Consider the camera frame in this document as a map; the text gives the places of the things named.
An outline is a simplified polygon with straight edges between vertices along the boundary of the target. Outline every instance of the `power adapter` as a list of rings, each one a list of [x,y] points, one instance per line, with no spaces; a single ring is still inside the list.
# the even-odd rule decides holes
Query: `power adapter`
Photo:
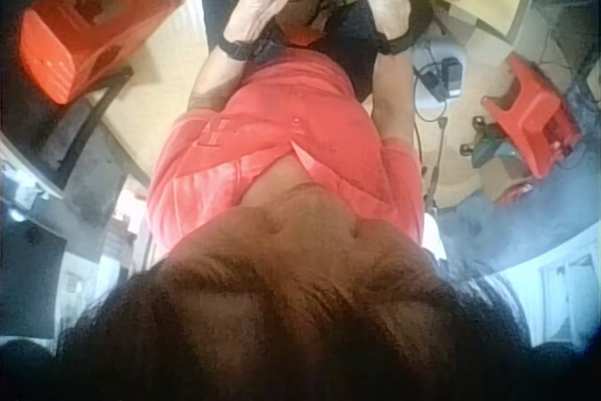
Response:
[[[444,58],[442,60],[442,80],[449,98],[458,98],[461,94],[461,82],[463,79],[463,66],[461,62],[454,58]]]
[[[447,100],[449,97],[447,88],[435,72],[429,71],[426,74],[420,74],[418,77],[434,99],[438,102],[445,102]]]

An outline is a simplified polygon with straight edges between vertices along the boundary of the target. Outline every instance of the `black watch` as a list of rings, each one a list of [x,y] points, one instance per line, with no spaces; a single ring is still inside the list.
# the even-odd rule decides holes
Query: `black watch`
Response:
[[[387,39],[383,33],[378,33],[378,52],[382,55],[399,55],[413,45],[411,30],[400,38]]]
[[[223,34],[217,45],[227,56],[236,61],[248,61],[254,54],[254,42],[230,42],[223,37]]]

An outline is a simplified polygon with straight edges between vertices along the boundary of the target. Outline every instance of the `wrist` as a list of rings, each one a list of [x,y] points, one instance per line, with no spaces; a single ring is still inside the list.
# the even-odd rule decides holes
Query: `wrist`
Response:
[[[223,37],[229,42],[255,42],[261,36],[269,20],[236,7],[223,31]]]
[[[403,37],[409,30],[409,15],[410,8],[387,11],[386,14],[379,15],[379,17],[375,15],[376,29],[388,40]]]

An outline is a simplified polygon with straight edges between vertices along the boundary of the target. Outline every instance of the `chair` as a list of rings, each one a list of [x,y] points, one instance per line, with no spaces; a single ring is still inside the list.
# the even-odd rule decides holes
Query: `chair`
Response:
[[[580,130],[557,90],[529,63],[511,54],[514,85],[501,98],[482,104],[507,133],[536,178],[545,178],[555,162],[569,155]],[[503,110],[499,104],[511,106]]]
[[[54,102],[117,69],[180,0],[37,0],[23,15],[20,58]]]

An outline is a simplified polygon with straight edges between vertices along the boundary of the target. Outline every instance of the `man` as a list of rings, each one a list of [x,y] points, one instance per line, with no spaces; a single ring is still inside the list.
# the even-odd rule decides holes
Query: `man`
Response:
[[[390,41],[371,118],[327,56],[245,60],[287,1],[231,13],[152,184],[171,253],[66,334],[58,399],[517,399],[533,361],[511,314],[418,244],[408,0],[367,0]]]
[[[175,125],[157,165],[148,198],[154,237],[171,250],[213,219],[221,223],[237,211],[263,217],[267,205],[285,205],[288,193],[303,186],[301,198],[317,204],[303,210],[304,220],[292,211],[278,213],[283,219],[297,226],[316,221],[323,230],[315,233],[326,237],[333,220],[320,218],[328,212],[320,205],[340,205],[357,226],[381,220],[378,227],[420,243],[424,206],[412,146],[409,0],[366,0],[373,22],[362,0],[346,18],[330,21],[316,47],[338,55],[343,45],[371,65],[362,65],[353,83],[347,72],[359,73],[356,64],[345,72],[311,50],[285,49],[262,65],[248,61],[253,43],[287,1],[239,0],[219,29],[225,19],[215,26],[215,18],[223,18],[223,10],[228,16],[226,0],[204,0],[213,50],[193,86],[191,111]],[[367,26],[359,33],[356,26],[350,37],[352,15]],[[328,52],[330,41],[334,52]],[[370,118],[355,91],[363,100],[371,91],[364,81],[372,76]]]

